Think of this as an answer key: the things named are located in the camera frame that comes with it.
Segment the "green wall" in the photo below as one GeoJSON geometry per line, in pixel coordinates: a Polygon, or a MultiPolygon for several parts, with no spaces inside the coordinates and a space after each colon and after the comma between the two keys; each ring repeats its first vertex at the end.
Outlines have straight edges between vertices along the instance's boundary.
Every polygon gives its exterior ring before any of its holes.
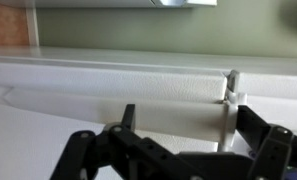
{"type": "Polygon", "coordinates": [[[44,46],[297,58],[297,0],[194,9],[37,9],[44,46]]]}

